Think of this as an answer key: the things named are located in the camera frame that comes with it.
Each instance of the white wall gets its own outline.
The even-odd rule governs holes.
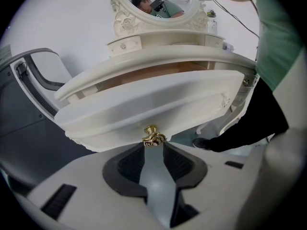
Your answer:
[[[251,30],[259,23],[250,3],[218,0]],[[255,59],[257,37],[213,2],[218,34],[235,52]],[[6,30],[0,48],[11,44],[12,55],[48,47],[57,52],[72,76],[109,58],[106,44],[114,38],[110,0],[27,0]]]

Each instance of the sleeve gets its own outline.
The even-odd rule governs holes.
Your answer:
[[[168,0],[164,0],[164,6],[165,10],[168,12],[170,17],[183,11],[183,9],[179,7],[177,4],[174,4],[173,2],[170,2]]]

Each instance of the person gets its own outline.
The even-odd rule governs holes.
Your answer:
[[[260,79],[246,114],[213,139],[196,138],[194,147],[222,152],[253,144],[288,129],[273,91],[286,76],[303,48],[291,18],[277,0],[256,0],[261,24],[256,72]]]
[[[160,18],[176,18],[184,15],[182,8],[168,0],[164,0],[162,9],[159,11],[152,9],[150,6],[152,2],[150,0],[131,0],[131,2],[135,7],[143,12]]]

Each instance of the mirror frame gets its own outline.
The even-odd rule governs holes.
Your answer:
[[[134,15],[139,20],[147,22],[149,24],[163,26],[163,27],[173,27],[190,22],[190,20],[192,20],[192,18],[198,12],[201,6],[201,2],[199,0],[190,0],[188,2],[190,4],[190,7],[188,11],[185,12],[184,15],[177,18],[158,18],[139,10],[129,0],[119,0],[119,2],[123,5],[123,7],[125,7],[125,9],[127,9],[132,15]]]

